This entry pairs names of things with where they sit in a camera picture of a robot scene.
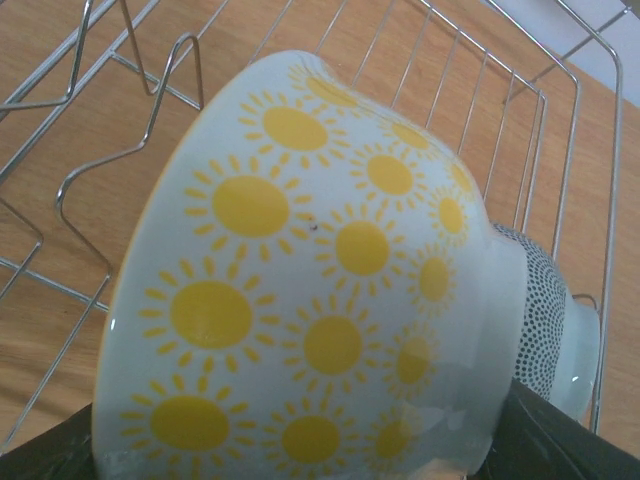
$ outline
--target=dish rack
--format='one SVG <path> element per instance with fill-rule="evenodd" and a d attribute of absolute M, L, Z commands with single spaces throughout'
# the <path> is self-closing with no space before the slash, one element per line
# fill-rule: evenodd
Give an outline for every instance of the dish rack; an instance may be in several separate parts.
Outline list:
<path fill-rule="evenodd" d="M 48 287 L 55 289 L 59 292 L 63 292 L 73 297 L 78 302 L 85 305 L 84 311 L 81 316 L 75 322 L 75 325 L 71 329 L 71 332 L 67 340 L 62 345 L 57 357 L 51 364 L 49 370 L 42 378 L 40 384 L 36 388 L 32 397 L 29 399 L 24 407 L 22 414 L 16 419 L 16 423 L 9 432 L 0 432 L 0 435 L 6 434 L 6 438 L 3 440 L 2 447 L 0 448 L 0 454 L 7 451 L 11 441 L 14 439 L 16 433 L 23 424 L 27 414 L 36 403 L 40 393 L 51 378 L 56 367 L 62 360 L 63 355 L 72 344 L 74 338 L 78 334 L 78 331 L 82 327 L 83 323 L 87 319 L 89 313 L 94 310 L 101 310 L 106 312 L 108 305 L 100 300 L 106 286 L 112 280 L 114 265 L 103 254 L 98 247 L 92 243 L 83 233 L 83 227 L 74 223 L 66 214 L 65 201 L 68 196 L 71 185 L 83 174 L 90 170 L 100 168 L 106 164 L 122 160 L 125 157 L 129 157 L 137 152 L 140 152 L 145 148 L 149 139 L 153 135 L 156 119 L 160 112 L 160 107 L 168 95 L 171 95 L 181 102 L 186 103 L 190 107 L 200 110 L 205 103 L 204 89 L 203 89 L 203 68 L 201 62 L 203 58 L 201 56 L 200 43 L 201 38 L 205 33 L 211 29 L 215 29 L 217 20 L 220 15 L 228 9 L 234 1 L 239 0 L 223 0 L 212 9 L 212 15 L 202 24 L 201 29 L 197 33 L 184 33 L 180 35 L 171 48 L 169 55 L 166 59 L 164 70 L 160 75 L 154 75 L 149 68 L 145 67 L 141 52 L 145 48 L 149 48 L 149 45 L 142 45 L 138 39 L 137 29 L 142 22 L 151 16 L 152 11 L 158 6 L 160 0 L 150 0 L 146 5 L 142 6 L 137 14 L 132 15 L 130 12 L 129 0 L 104 0 L 97 7 L 94 5 L 94 0 L 86 0 L 84 2 L 81 21 L 79 26 L 73 31 L 60 45 L 56 48 L 49 57 L 40 64 L 33 72 L 24 80 L 24 82 L 11 94 L 4 103 L 0 104 L 0 122 L 2 122 L 9 114 L 26 109 L 50 109 L 50 113 L 42 121 L 42 123 L 31 132 L 28 139 L 24 144 L 13 154 L 8 160 L 0 160 L 0 204 L 1 207 L 6 210 L 14 219 L 22 224 L 32 235 L 32 247 L 27 255 L 21 260 L 14 261 L 7 257 L 0 256 L 0 265 L 2 268 L 9 269 L 9 280 L 0 285 L 0 302 L 9 295 L 12 287 L 22 277 L 31 277 Z M 330 41 L 333 35 L 338 31 L 338 24 L 343 20 L 345 15 L 350 15 L 348 12 L 349 3 L 353 0 L 338 0 L 335 3 L 336 8 L 330 12 L 328 16 L 329 21 L 324 27 L 321 36 L 317 39 L 315 48 L 312 49 L 315 53 L 323 56 L 323 46 Z M 564 57 L 558 58 L 552 52 L 550 52 L 541 42 L 531 35 L 527 30 L 522 27 L 518 21 L 516 21 L 507 11 L 498 5 L 493 0 L 487 0 L 487 3 L 499 14 L 505 21 L 509 22 L 514 28 L 518 29 L 522 36 L 527 41 L 533 42 L 539 49 L 542 55 L 545 55 L 548 59 L 549 67 L 541 71 L 533 78 L 527 78 L 523 74 L 518 73 L 511 68 L 506 62 L 494 54 L 490 49 L 486 48 L 481 39 L 472 37 L 466 33 L 462 28 L 458 26 L 456 22 L 451 20 L 447 15 L 442 13 L 442 10 L 432 5 L 425 0 L 385 0 L 385 4 L 382 5 L 381 12 L 382 17 L 380 22 L 372 30 L 373 35 L 364 56 L 358 59 L 353 65 L 350 65 L 351 71 L 355 72 L 351 77 L 351 85 L 355 88 L 360 88 L 360 83 L 363 78 L 363 72 L 365 71 L 368 62 L 370 61 L 375 50 L 381 48 L 384 42 L 385 26 L 394 21 L 397 11 L 401 4 L 406 7 L 410 4 L 414 10 L 414 15 L 420 15 L 420 28 L 417 32 L 413 45 L 409 46 L 410 56 L 408 60 L 403 64 L 401 74 L 397 78 L 394 78 L 395 91 L 388 102 L 392 108 L 398 109 L 402 95 L 406 89 L 406 84 L 411 76 L 412 69 L 416 68 L 417 62 L 424 55 L 421 49 L 424 45 L 425 32 L 430 29 L 439 28 L 447 32 L 451 43 L 447 47 L 447 52 L 442 56 L 441 73 L 439 78 L 432 85 L 433 94 L 428 110 L 426 112 L 426 120 L 422 119 L 426 128 L 431 128 L 434 119 L 437 117 L 438 112 L 447 108 L 443 106 L 444 90 L 446 90 L 447 82 L 455 80 L 453 77 L 452 65 L 456 62 L 456 55 L 461 50 L 470 52 L 471 56 L 477 61 L 477 68 L 474 70 L 473 76 L 473 88 L 472 93 L 468 99 L 465 99 L 464 110 L 465 113 L 461 117 L 462 131 L 457 140 L 454 142 L 448 140 L 448 143 L 459 154 L 465 153 L 465 147 L 469 138 L 470 128 L 476 117 L 474 113 L 480 108 L 478 105 L 481 102 L 483 95 L 483 80 L 487 75 L 499 75 L 503 78 L 506 92 L 501 96 L 500 100 L 493 101 L 494 107 L 498 109 L 499 114 L 496 117 L 497 120 L 497 132 L 495 144 L 491 151 L 486 152 L 482 160 L 485 162 L 485 174 L 486 176 L 479 182 L 481 190 L 483 192 L 485 200 L 491 195 L 491 192 L 496 185 L 496 171 L 497 171 L 497 157 L 501 144 L 505 141 L 506 125 L 509 122 L 509 112 L 514 102 L 519 101 L 517 97 L 527 95 L 530 100 L 530 114 L 531 122 L 528 127 L 528 138 L 520 139 L 523 146 L 524 155 L 522 160 L 522 174 L 519 178 L 519 185 L 514 188 L 515 197 L 512 202 L 512 214 L 510 214 L 509 222 L 514 228 L 519 229 L 522 232 L 527 232 L 530 226 L 530 219 L 532 215 L 532 199 L 536 188 L 536 180 L 538 178 L 541 150 L 543 146 L 545 126 L 547 124 L 547 117 L 549 113 L 549 99 L 547 94 L 537 87 L 537 82 L 551 70 L 561 72 L 568 81 L 574 85 L 574 95 L 571 100 L 571 112 L 566 112 L 569 115 L 568 119 L 568 135 L 566 138 L 566 149 L 563 152 L 564 163 L 562 166 L 562 180 L 559 185 L 559 191 L 557 193 L 557 210 L 555 214 L 555 225 L 553 227 L 552 241 L 550 243 L 550 250 L 552 256 L 557 258 L 558 249 L 560 245 L 561 234 L 563 231 L 563 221 L 565 217 L 565 208 L 567 203 L 567 189 L 568 182 L 571 174 L 571 166 L 574 151 L 574 141 L 576 132 L 576 123 L 579 118 L 579 109 L 581 101 L 581 84 L 576 75 L 565 65 L 564 61 L 567 60 L 570 55 L 579 50 L 589 41 L 595 41 L 601 45 L 612 57 L 614 68 L 616 70 L 616 88 L 615 88 L 615 117 L 613 120 L 613 143 L 611 147 L 610 158 L 610 198 L 608 207 L 608 219 L 607 219 L 607 232 L 606 232 L 606 246 L 604 252 L 604 265 L 602 269 L 602 292 L 598 296 L 589 294 L 577 295 L 578 297 L 585 298 L 593 304 L 593 307 L 599 311 L 601 320 L 601 332 L 602 341 L 600 349 L 600 357 L 598 364 L 598 373 L 593 393 L 593 400 L 591 406 L 591 415 L 589 419 L 589 427 L 592 431 L 598 432 L 600 426 L 601 417 L 601 396 L 603 379 L 605 376 L 605 357 L 607 349 L 607 333 L 609 323 L 609 311 L 610 311 L 610 287 L 612 283 L 613 275 L 613 257 L 614 257 L 614 237 L 616 227 L 616 200 L 617 200 L 617 185 L 618 185 L 618 173 L 619 173 L 619 154 L 620 154 L 620 135 L 621 135 L 621 118 L 622 118 L 622 75 L 621 75 L 621 62 L 616 54 L 615 50 L 603 39 L 601 33 L 610 25 L 612 25 L 619 18 L 631 11 L 631 7 L 626 7 L 618 15 L 609 19 L 599 28 L 593 28 L 585 20 L 583 20 L 574 10 L 572 10 L 564 1 L 555 0 L 560 8 L 570 16 L 575 22 L 577 22 L 586 33 L 586 38 L 579 45 L 576 45 L 574 49 L 568 52 Z M 262 40 L 255 46 L 253 54 L 249 58 L 248 63 L 252 63 L 254 60 L 263 54 L 265 45 L 272 39 L 274 35 L 278 33 L 278 27 L 287 18 L 288 13 L 295 8 L 297 2 L 294 0 L 285 0 L 282 2 L 282 6 L 275 18 L 275 21 L 267 29 L 266 34 Z M 80 75 L 80 64 L 83 58 L 85 44 L 88 36 L 91 33 L 93 27 L 98 24 L 107 12 L 111 9 L 119 8 L 122 13 L 122 19 L 124 21 L 124 29 L 119 36 L 104 50 L 97 60 L 89 67 L 86 73 Z M 127 57 L 119 51 L 125 43 L 129 43 L 133 54 Z M 296 45 L 289 45 L 288 48 L 297 48 Z M 68 58 L 72 55 L 72 64 L 69 73 L 69 80 L 67 88 L 64 93 L 58 98 L 31 102 L 26 100 L 30 92 L 56 68 L 60 67 L 60 62 L 63 58 Z M 194 77 L 196 81 L 196 95 L 195 98 L 184 93 L 183 89 L 175 88 L 169 84 L 172 74 L 181 65 L 188 56 L 192 56 L 195 63 Z M 39 142 L 39 140 L 47 134 L 54 122 L 63 115 L 72 102 L 82 94 L 85 87 L 90 85 L 92 79 L 98 74 L 101 68 L 108 62 L 117 62 L 129 71 L 129 73 L 122 73 L 122 75 L 137 75 L 139 77 L 140 86 L 144 93 L 150 97 L 153 97 L 153 106 L 149 114 L 146 128 L 143 132 L 143 136 L 139 143 L 131 148 L 122 150 L 113 155 L 109 155 L 98 160 L 94 160 L 85 163 L 73 171 L 69 172 L 66 176 L 60 188 L 58 189 L 57 196 L 52 199 L 54 203 L 54 209 L 57 217 L 77 239 L 77 241 L 83 245 L 86 250 L 95 257 L 95 261 L 99 262 L 104 267 L 104 277 L 100 282 L 97 290 L 93 293 L 81 292 L 67 285 L 64 285 L 53 278 L 38 273 L 30 268 L 31 262 L 39 254 L 43 242 L 47 239 L 39 230 L 38 225 L 31 221 L 27 215 L 21 213 L 20 205 L 13 205 L 2 198 L 2 184 L 7 181 L 14 173 L 16 168 L 21 163 L 29 162 L 29 153 Z M 335 65 L 337 73 L 340 75 L 345 70 L 344 65 Z M 0 255 L 2 255 L 2 245 L 0 245 Z"/>

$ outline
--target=dotted pattern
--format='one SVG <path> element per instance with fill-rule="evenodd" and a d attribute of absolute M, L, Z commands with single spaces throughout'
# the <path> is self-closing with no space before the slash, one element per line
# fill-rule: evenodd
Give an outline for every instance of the dotted pattern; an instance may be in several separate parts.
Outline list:
<path fill-rule="evenodd" d="M 527 254 L 527 301 L 514 377 L 549 400 L 560 355 L 566 285 L 542 247 L 503 225 L 494 228 L 520 243 Z"/>

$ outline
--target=white bowl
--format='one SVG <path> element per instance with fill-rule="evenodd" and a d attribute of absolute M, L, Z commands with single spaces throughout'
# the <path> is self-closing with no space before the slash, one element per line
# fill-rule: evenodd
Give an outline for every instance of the white bowl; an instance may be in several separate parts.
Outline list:
<path fill-rule="evenodd" d="M 446 146 L 311 54 L 266 57 L 140 219 L 101 349 L 100 478 L 473 472 L 526 282 Z"/>

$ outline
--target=metal wire rack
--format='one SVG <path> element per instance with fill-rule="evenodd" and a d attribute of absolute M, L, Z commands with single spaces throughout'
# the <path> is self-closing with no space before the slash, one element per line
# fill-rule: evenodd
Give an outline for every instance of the metal wire rack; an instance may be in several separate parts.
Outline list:
<path fill-rule="evenodd" d="M 10 113 L 17 110 L 24 109 L 37 109 L 44 107 L 54 107 L 51 113 L 44 119 L 44 121 L 31 133 L 26 142 L 13 154 L 8 161 L 4 163 L 0 163 L 0 187 L 2 183 L 4 183 L 13 171 L 18 167 L 18 165 L 25 161 L 29 152 L 36 145 L 36 143 L 47 133 L 47 131 L 51 128 L 53 123 L 64 113 L 64 111 L 69 107 L 69 105 L 73 102 L 73 100 L 83 91 L 83 89 L 91 82 L 91 80 L 96 76 L 96 74 L 100 71 L 100 69 L 109 61 L 115 60 L 116 62 L 124 65 L 128 70 L 138 75 L 140 78 L 140 83 L 143 91 L 149 95 L 154 96 L 153 107 L 151 109 L 148 123 L 144 134 L 139 141 L 139 143 L 131 148 L 120 151 L 116 154 L 109 155 L 104 158 L 100 158 L 95 161 L 88 162 L 72 172 L 70 172 L 67 177 L 64 179 L 64 182 L 61 184 L 56 199 L 55 199 L 55 210 L 60 221 L 69 229 L 73 235 L 77 238 L 77 240 L 82 243 L 88 251 L 95 257 L 96 261 L 104 266 L 104 277 L 97 288 L 97 290 L 93 294 L 87 294 L 85 292 L 77 291 L 71 287 L 63 285 L 52 278 L 48 278 L 44 275 L 39 274 L 36 271 L 29 269 L 29 265 L 33 258 L 38 254 L 43 242 L 44 238 L 37 225 L 31 222 L 25 215 L 21 214 L 18 208 L 9 204 L 5 200 L 0 198 L 0 205 L 2 208 L 6 209 L 13 217 L 15 217 L 19 222 L 21 222 L 33 235 L 34 243 L 33 247 L 29 251 L 29 253 L 24 257 L 21 262 L 14 262 L 9 258 L 5 258 L 0 256 L 0 265 L 4 268 L 9 269 L 12 274 L 8 280 L 8 282 L 0 288 L 0 301 L 10 292 L 12 286 L 18 281 L 21 276 L 27 276 L 34 278 L 47 286 L 56 289 L 60 292 L 70 295 L 75 298 L 79 302 L 82 302 L 86 305 L 84 312 L 77 319 L 73 329 L 71 330 L 67 340 L 64 342 L 64 345 L 60 349 L 57 357 L 51 364 L 49 370 L 43 377 L 42 381 L 36 388 L 33 393 L 31 399 L 26 404 L 22 414 L 16 420 L 13 428 L 8 432 L 8 436 L 4 441 L 2 448 L 0 448 L 0 454 L 3 451 L 6 451 L 9 447 L 10 442 L 13 440 L 15 434 L 18 429 L 21 427 L 24 422 L 27 414 L 35 404 L 38 399 L 40 393 L 45 387 L 47 381 L 50 379 L 51 375 L 55 371 L 56 367 L 60 363 L 63 355 L 73 342 L 75 336 L 78 331 L 82 327 L 85 322 L 87 316 L 89 315 L 92 309 L 98 309 L 102 311 L 107 311 L 108 306 L 100 301 L 100 296 L 103 293 L 105 287 L 109 283 L 112 278 L 113 265 L 111 261 L 89 240 L 81 230 L 81 227 L 75 225 L 66 215 L 65 215 L 65 199 L 67 197 L 67 192 L 69 191 L 69 187 L 72 183 L 84 173 L 99 168 L 107 163 L 114 162 L 116 160 L 121 160 L 125 157 L 128 157 L 140 150 L 144 149 L 147 144 L 150 136 L 153 134 L 154 125 L 156 123 L 156 118 L 158 116 L 160 106 L 162 104 L 165 93 L 169 93 L 170 95 L 175 96 L 182 102 L 187 105 L 193 107 L 194 109 L 201 109 L 204 104 L 204 94 L 203 94 L 203 78 L 202 78 L 202 68 L 201 68 L 201 55 L 200 55 L 200 39 L 201 37 L 211 28 L 214 28 L 216 24 L 216 20 L 220 16 L 220 14 L 228 8 L 229 4 L 234 0 L 223 0 L 217 7 L 217 9 L 213 12 L 210 18 L 203 24 L 200 31 L 196 34 L 185 33 L 181 35 L 173 45 L 164 67 L 164 71 L 162 75 L 155 76 L 149 72 L 148 69 L 145 69 L 142 61 L 141 55 L 141 47 L 139 45 L 139 41 L 136 35 L 136 29 L 138 26 L 145 20 L 145 18 L 151 13 L 151 11 L 158 5 L 159 0 L 150 0 L 145 6 L 143 6 L 138 14 L 132 18 L 129 13 L 129 7 L 127 4 L 127 0 L 105 0 L 103 1 L 95 10 L 93 9 L 94 0 L 86 0 L 83 7 L 82 19 L 78 28 L 72 32 L 59 46 L 56 48 L 49 57 L 39 65 L 32 73 L 29 75 L 24 82 L 10 95 L 4 103 L 0 104 L 0 121 L 2 121 L 5 117 L 7 117 Z M 347 4 L 350 0 L 341 0 L 337 4 L 337 9 L 333 12 L 330 21 L 328 22 L 324 32 L 318 39 L 317 45 L 314 49 L 314 52 L 322 56 L 322 48 L 325 43 L 331 38 L 331 36 L 336 31 L 336 24 L 341 19 L 342 15 L 346 11 Z M 482 82 L 483 78 L 487 75 L 489 70 L 499 71 L 505 78 L 505 82 L 507 85 L 506 95 L 503 97 L 502 104 L 500 107 L 500 114 L 498 116 L 498 130 L 495 145 L 493 146 L 493 151 L 488 155 L 488 158 L 484 159 L 487 162 L 488 168 L 486 169 L 486 177 L 482 183 L 484 183 L 483 194 L 485 199 L 487 195 L 489 195 L 492 187 L 494 186 L 495 181 L 495 169 L 496 169 L 496 158 L 498 155 L 498 151 L 501 147 L 501 143 L 504 140 L 504 131 L 505 125 L 508 121 L 510 107 L 515 101 L 515 97 L 519 96 L 523 92 L 528 92 L 531 100 L 531 126 L 530 126 L 530 134 L 528 139 L 526 140 L 526 152 L 524 153 L 524 158 L 522 159 L 522 174 L 520 176 L 519 185 L 517 188 L 517 194 L 513 199 L 513 214 L 512 214 L 512 226 L 514 228 L 518 228 L 519 230 L 526 232 L 527 227 L 529 226 L 530 214 L 531 214 L 531 206 L 532 206 L 532 198 L 535 191 L 536 179 L 538 177 L 538 167 L 540 163 L 540 151 L 541 145 L 543 143 L 544 133 L 545 133 L 545 125 L 547 120 L 548 113 L 548 99 L 545 93 L 540 90 L 535 82 L 539 80 L 541 77 L 546 75 L 549 71 L 556 68 L 559 69 L 573 84 L 575 87 L 575 94 L 572 100 L 572 111 L 570 114 L 569 120 L 569 129 L 568 129 L 568 137 L 566 142 L 566 151 L 564 153 L 564 164 L 563 164 L 563 172 L 562 172 L 562 181 L 560 185 L 560 189 L 558 192 L 558 201 L 557 201 L 557 211 L 555 215 L 555 225 L 553 228 L 553 241 L 551 244 L 551 252 L 554 258 L 558 255 L 558 247 L 559 241 L 561 238 L 564 213 L 566 207 L 566 196 L 567 196 L 567 185 L 568 180 L 571 173 L 572 166 L 572 158 L 573 158 L 573 149 L 574 149 L 574 139 L 575 139 L 575 130 L 576 130 L 576 122 L 579 116 L 579 108 L 580 108 L 580 94 L 581 94 L 581 86 L 577 77 L 565 66 L 564 60 L 569 58 L 570 55 L 579 50 L 582 46 L 584 46 L 587 42 L 591 40 L 595 40 L 598 42 L 602 48 L 604 48 L 611 55 L 614 66 L 616 69 L 616 105 L 615 105 L 615 119 L 614 119 L 614 140 L 612 144 L 611 150 L 611 189 L 610 189 L 610 199 L 609 199 L 609 210 L 608 210 L 608 220 L 607 220 L 607 241 L 606 241 L 606 252 L 605 252 L 605 264 L 603 271 L 603 289 L 599 298 L 596 298 L 587 294 L 576 295 L 576 297 L 587 298 L 589 299 L 594 308 L 599 311 L 600 319 L 601 319 L 601 332 L 602 332 L 602 341 L 601 341 L 601 351 L 600 351 L 600 359 L 598 365 L 598 374 L 596 379 L 596 384 L 593 393 L 593 401 L 592 401 L 592 409 L 591 409 L 591 417 L 590 417 L 590 428 L 597 432 L 599 428 L 599 421 L 601 415 L 601 395 L 602 395 L 602 383 L 604 377 L 604 362 L 605 362 L 605 354 L 607 348 L 607 334 L 608 334 L 608 322 L 609 322 L 609 310 L 610 310 L 610 287 L 612 282 L 612 274 L 613 274 L 613 256 L 614 256 L 614 236 L 615 236 L 615 221 L 616 221 L 616 200 L 617 200 L 617 185 L 618 185 L 618 172 L 619 172 L 619 153 L 620 153 L 620 127 L 621 127 L 621 118 L 622 118 L 622 72 L 621 72 L 621 62 L 616 54 L 615 50 L 602 38 L 600 33 L 604 31 L 608 26 L 613 24 L 623 15 L 631 11 L 631 7 L 625 7 L 623 11 L 621 11 L 616 17 L 605 22 L 598 29 L 594 29 L 587 22 L 585 22 L 575 11 L 573 11 L 564 1 L 556 0 L 558 5 L 568 14 L 571 18 L 573 18 L 586 32 L 587 36 L 584 42 L 577 45 L 574 49 L 568 52 L 563 58 L 557 58 L 552 52 L 547 50 L 533 35 L 529 34 L 512 16 L 509 15 L 503 8 L 501 8 L 495 1 L 487 0 L 488 3 L 506 20 L 508 20 L 515 28 L 519 29 L 520 32 L 529 39 L 529 41 L 533 42 L 540 51 L 547 56 L 549 60 L 549 68 L 540 72 L 539 75 L 536 75 L 531 80 L 527 80 L 523 75 L 516 72 L 510 66 L 508 66 L 505 62 L 503 62 L 496 54 L 487 49 L 483 43 L 473 38 L 471 35 L 467 34 L 461 28 L 457 26 L 457 24 L 445 16 L 441 11 L 435 8 L 433 5 L 428 3 L 425 0 L 389 0 L 386 8 L 384 9 L 384 14 L 380 23 L 376 26 L 373 37 L 367 47 L 366 53 L 361 58 L 358 63 L 358 66 L 355 70 L 355 74 L 351 79 L 351 84 L 355 88 L 359 87 L 359 82 L 361 81 L 363 71 L 370 61 L 372 52 L 376 48 L 379 48 L 381 40 L 383 37 L 383 32 L 385 29 L 385 25 L 387 22 L 393 18 L 395 11 L 399 4 L 403 2 L 409 2 L 415 4 L 415 6 L 420 8 L 420 15 L 422 16 L 422 24 L 419 30 L 419 33 L 415 39 L 415 43 L 411 47 L 410 56 L 402 74 L 397 79 L 397 87 L 395 92 L 393 93 L 392 99 L 390 101 L 390 106 L 392 108 L 397 108 L 398 101 L 401 98 L 401 95 L 406 86 L 407 78 L 410 74 L 412 68 L 414 68 L 414 64 L 417 59 L 422 54 L 420 51 L 420 47 L 423 44 L 423 37 L 425 32 L 428 31 L 429 28 L 434 28 L 434 24 L 438 24 L 440 28 L 444 28 L 450 34 L 452 39 L 451 45 L 449 47 L 448 53 L 444 59 L 444 65 L 442 68 L 442 73 L 435 84 L 435 93 L 433 95 L 431 105 L 428 108 L 427 118 L 424 121 L 424 125 L 427 128 L 431 127 L 432 121 L 434 120 L 434 116 L 442 107 L 443 103 L 443 88 L 446 86 L 446 82 L 450 77 L 450 69 L 451 65 L 454 62 L 454 57 L 456 52 L 461 48 L 466 48 L 475 52 L 476 57 L 478 58 L 478 69 L 477 69 L 477 77 L 475 80 L 475 84 L 473 86 L 473 93 L 470 97 L 470 101 L 468 102 L 468 106 L 466 108 L 466 113 L 461 118 L 461 135 L 459 137 L 459 141 L 457 145 L 452 145 L 454 149 L 460 154 L 463 152 L 463 149 L 468 140 L 468 132 L 470 125 L 474 119 L 474 111 L 477 109 L 477 100 L 481 95 L 482 90 Z M 91 65 L 91 67 L 87 70 L 87 72 L 80 76 L 79 75 L 79 65 L 83 55 L 83 48 L 85 44 L 85 39 L 88 35 L 88 32 L 92 29 L 92 27 L 100 21 L 100 19 L 105 15 L 107 11 L 109 11 L 116 3 L 119 4 L 125 28 L 122 33 L 109 45 L 109 47 L 99 56 L 99 58 Z M 251 55 L 249 62 L 252 63 L 256 60 L 260 54 L 262 53 L 265 45 L 270 40 L 270 38 L 274 35 L 274 32 L 277 30 L 280 23 L 287 16 L 287 13 L 291 10 L 292 6 L 296 2 L 294 0 L 286 0 L 284 5 L 282 6 L 279 14 L 277 15 L 275 22 L 268 28 L 266 35 L 264 38 L 256 45 L 253 54 Z M 126 58 L 118 50 L 122 47 L 122 45 L 129 40 L 130 45 L 133 51 L 133 59 Z M 184 49 L 184 51 L 178 56 L 178 53 L 182 49 L 183 45 L 188 44 L 188 46 Z M 296 45 L 291 45 L 290 48 L 296 48 Z M 74 49 L 73 53 L 73 62 L 71 67 L 71 72 L 69 75 L 69 82 L 65 93 L 59 98 L 40 101 L 40 102 L 28 102 L 25 101 L 27 95 L 33 90 L 35 86 L 37 86 L 57 65 L 60 63 L 63 57 L 65 57 L 72 49 Z M 169 85 L 169 79 L 175 69 L 185 60 L 185 58 L 189 54 L 193 54 L 195 58 L 195 79 L 197 83 L 197 98 L 193 99 L 190 96 L 186 95 L 182 91 L 179 91 L 172 86 Z"/>

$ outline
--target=wooden countertop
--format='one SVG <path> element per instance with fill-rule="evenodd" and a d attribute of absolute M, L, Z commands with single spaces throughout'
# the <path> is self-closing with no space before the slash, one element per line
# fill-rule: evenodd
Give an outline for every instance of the wooden countertop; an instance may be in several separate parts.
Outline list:
<path fill-rule="evenodd" d="M 83 2 L 21 0 L 0 6 L 0 97 L 6 98 L 77 24 Z M 166 55 L 184 31 L 197 31 L 220 2 L 165 0 L 139 28 L 147 67 L 160 74 Z M 246 64 L 255 46 L 277 17 L 284 1 L 231 0 L 202 38 L 206 99 Z M 284 17 L 261 56 L 283 48 L 313 50 L 339 0 L 297 1 Z M 144 3 L 130 1 L 135 15 Z M 387 0 L 352 0 L 327 38 L 320 55 L 340 76 L 357 71 Z M 530 78 L 547 65 L 545 57 L 504 19 L 475 1 L 434 2 L 500 58 Z M 397 0 L 387 26 L 358 82 L 358 88 L 381 102 L 390 102 L 424 18 L 417 1 Z M 82 72 L 123 28 L 117 5 L 88 37 Z M 407 77 L 397 108 L 424 123 L 448 51 L 450 31 L 437 22 L 427 29 Z M 133 58 L 126 44 L 120 52 Z M 29 97 L 50 98 L 68 80 L 69 55 Z M 460 43 L 448 80 L 440 94 L 431 129 L 456 147 L 462 132 L 482 57 Z M 176 70 L 171 84 L 195 96 L 193 60 Z M 574 163 L 569 179 L 566 217 L 559 263 L 572 292 L 600 296 L 606 235 L 611 162 L 613 95 L 579 74 L 583 86 L 576 131 Z M 480 186 L 486 174 L 500 123 L 500 102 L 509 84 L 496 68 L 485 73 L 476 113 L 467 135 L 463 159 Z M 554 72 L 540 82 L 549 101 L 549 115 L 530 219 L 529 233 L 551 245 L 569 117 L 572 83 Z M 45 235 L 33 269 L 79 289 L 93 292 L 104 270 L 61 226 L 52 209 L 64 176 L 80 164 L 135 145 L 141 138 L 152 100 L 141 91 L 139 78 L 110 61 L 88 85 L 24 162 L 0 188 L 0 195 L 27 215 Z M 510 223 L 524 165 L 535 97 L 523 94 L 509 110 L 498 151 L 488 210 L 493 220 Z M 15 112 L 0 123 L 0 162 L 24 142 L 48 111 Z M 149 144 L 125 160 L 80 179 L 68 198 L 68 216 L 113 262 L 120 265 L 138 215 L 154 182 L 195 110 L 167 95 Z M 625 105 L 622 131 L 615 280 L 613 285 L 602 435 L 630 453 L 640 455 L 640 111 Z M 32 237 L 6 212 L 0 213 L 0 255 L 19 261 Z M 10 273 L 0 268 L 0 285 Z M 109 301 L 108 289 L 102 300 Z M 73 328 L 83 306 L 36 281 L 21 278 L 0 305 L 0 435 L 8 433 Z M 97 349 L 104 314 L 93 312 L 65 356 L 12 446 L 41 433 L 91 401 Z"/>

